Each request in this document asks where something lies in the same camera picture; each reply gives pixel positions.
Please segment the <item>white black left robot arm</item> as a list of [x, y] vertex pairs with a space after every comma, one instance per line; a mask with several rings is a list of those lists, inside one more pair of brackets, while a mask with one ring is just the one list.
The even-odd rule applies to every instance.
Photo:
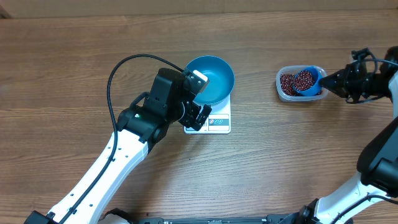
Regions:
[[198, 70], [161, 68], [151, 90], [112, 119], [109, 142], [72, 191], [47, 214], [33, 211], [24, 223], [98, 223], [126, 177], [165, 137], [170, 124], [178, 121], [186, 128], [201, 129], [211, 106], [200, 106], [194, 99], [209, 81]]

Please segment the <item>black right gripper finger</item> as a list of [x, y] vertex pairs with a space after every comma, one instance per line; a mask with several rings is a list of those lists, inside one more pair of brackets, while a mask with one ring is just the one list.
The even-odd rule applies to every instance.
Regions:
[[330, 92], [334, 93], [335, 95], [337, 95], [339, 97], [345, 97], [344, 89], [342, 89], [342, 87], [340, 87], [338, 85], [323, 84], [323, 88], [326, 88], [327, 90], [329, 90]]
[[320, 79], [319, 84], [321, 86], [337, 86], [343, 83], [343, 70], [338, 70], [337, 72]]

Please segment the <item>blue plastic measuring scoop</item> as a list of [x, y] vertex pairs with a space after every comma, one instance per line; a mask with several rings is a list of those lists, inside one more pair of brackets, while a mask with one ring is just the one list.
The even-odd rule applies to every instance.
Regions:
[[292, 87], [298, 96], [317, 96], [322, 94], [319, 85], [321, 73], [314, 67], [306, 67], [293, 76]]

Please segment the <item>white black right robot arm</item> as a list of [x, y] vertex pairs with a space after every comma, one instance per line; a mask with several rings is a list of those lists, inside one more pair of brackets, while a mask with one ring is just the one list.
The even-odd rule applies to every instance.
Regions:
[[356, 173], [326, 197], [315, 199], [282, 223], [352, 223], [352, 218], [375, 203], [397, 203], [397, 47], [383, 59], [369, 49], [352, 51], [353, 61], [319, 84], [349, 104], [389, 98], [392, 121], [363, 149]]

